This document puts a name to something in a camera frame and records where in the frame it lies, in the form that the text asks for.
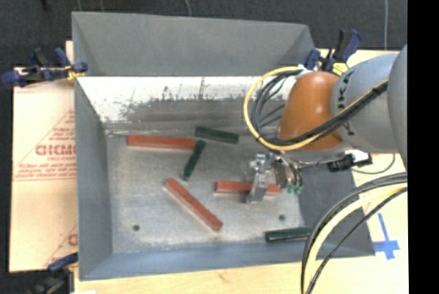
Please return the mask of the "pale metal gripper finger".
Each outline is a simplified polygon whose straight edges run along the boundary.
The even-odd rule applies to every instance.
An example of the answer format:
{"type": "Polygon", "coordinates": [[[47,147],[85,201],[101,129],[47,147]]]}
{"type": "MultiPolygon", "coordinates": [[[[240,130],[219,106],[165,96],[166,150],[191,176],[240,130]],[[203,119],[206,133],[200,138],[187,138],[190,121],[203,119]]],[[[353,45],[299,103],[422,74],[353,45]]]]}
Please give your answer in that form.
{"type": "Polygon", "coordinates": [[[244,201],[247,204],[263,201],[263,198],[268,191],[268,186],[267,183],[254,179],[250,191],[246,195],[244,201]]]}
{"type": "Polygon", "coordinates": [[[246,167],[246,180],[253,180],[256,177],[263,180],[268,170],[269,155],[267,153],[258,152],[251,158],[246,167]]]}

